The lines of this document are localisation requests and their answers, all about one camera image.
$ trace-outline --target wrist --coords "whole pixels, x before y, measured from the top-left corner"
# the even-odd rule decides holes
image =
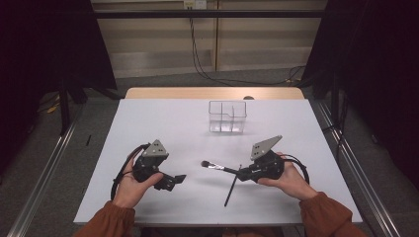
[[[132,204],[128,203],[127,201],[124,201],[123,199],[114,198],[112,200],[112,204],[121,207],[121,208],[133,208]]]
[[[297,197],[299,200],[308,200],[318,195],[318,192],[311,186],[306,186]]]

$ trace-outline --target white table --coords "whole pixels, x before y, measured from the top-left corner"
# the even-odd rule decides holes
[[[223,204],[234,176],[201,167],[201,161],[237,169],[251,164],[256,142],[282,135],[274,146],[297,157],[313,187],[326,192],[361,216],[307,100],[246,101],[241,134],[209,132],[209,100],[133,100],[120,102],[113,125],[74,219],[85,223],[109,200],[113,178],[127,155],[158,138],[169,152],[160,165],[168,175],[184,175],[172,192],[149,189],[135,208],[143,226],[272,226],[301,223],[298,201],[280,190],[237,181],[227,207]]]

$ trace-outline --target black strap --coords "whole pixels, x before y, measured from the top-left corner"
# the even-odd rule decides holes
[[[304,166],[299,160],[294,160],[294,159],[284,159],[284,161],[288,161],[288,162],[294,162],[296,163],[299,168],[302,170],[302,174],[304,175],[304,179],[305,181],[310,184],[310,178],[308,177],[308,172],[307,172],[307,167]]]
[[[117,177],[114,178],[114,184],[112,185],[112,189],[111,189],[111,200],[114,199],[115,194],[117,193],[117,187],[121,182],[121,179],[123,178],[124,174],[124,169],[126,168],[126,164],[128,164],[129,160],[132,159],[133,157],[135,157],[141,150],[145,150],[148,148],[148,146],[150,146],[150,144],[143,144],[140,145],[138,147],[136,147],[129,155],[128,157],[126,157],[126,161],[123,164],[123,167],[121,168],[120,172],[117,174]]]

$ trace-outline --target gray gripper part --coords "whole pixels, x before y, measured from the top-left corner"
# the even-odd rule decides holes
[[[281,135],[278,135],[254,144],[252,147],[252,154],[250,155],[250,160],[254,161],[259,157],[265,155],[268,151],[271,150],[271,148],[275,144],[277,144],[278,141],[281,140],[281,138],[283,137]]]
[[[160,140],[156,139],[148,148],[142,153],[143,157],[165,156],[167,155],[166,148],[161,144]]]

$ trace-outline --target black curtain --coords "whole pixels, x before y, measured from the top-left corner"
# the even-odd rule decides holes
[[[322,98],[337,79],[419,188],[419,2],[329,0],[325,15],[302,80]]]
[[[63,80],[78,89],[117,86],[89,0],[2,0],[0,34],[3,172],[34,125],[44,93],[58,91]]]

